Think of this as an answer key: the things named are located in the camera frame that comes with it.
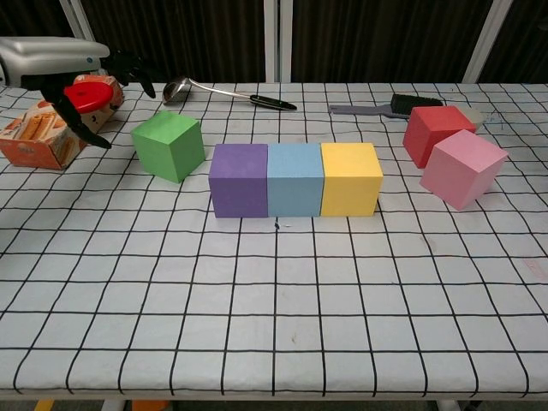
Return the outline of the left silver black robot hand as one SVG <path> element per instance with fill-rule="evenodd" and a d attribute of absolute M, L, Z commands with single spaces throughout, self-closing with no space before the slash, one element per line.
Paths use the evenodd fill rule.
<path fill-rule="evenodd" d="M 152 78 L 157 74 L 140 57 L 125 51 L 110 51 L 98 42 L 70 37 L 2 37 L 1 85 L 39 91 L 68 127 L 83 141 L 105 149 L 111 143 L 93 133 L 64 88 L 80 74 L 99 69 L 126 86 L 138 81 L 146 94 L 156 96 Z"/>

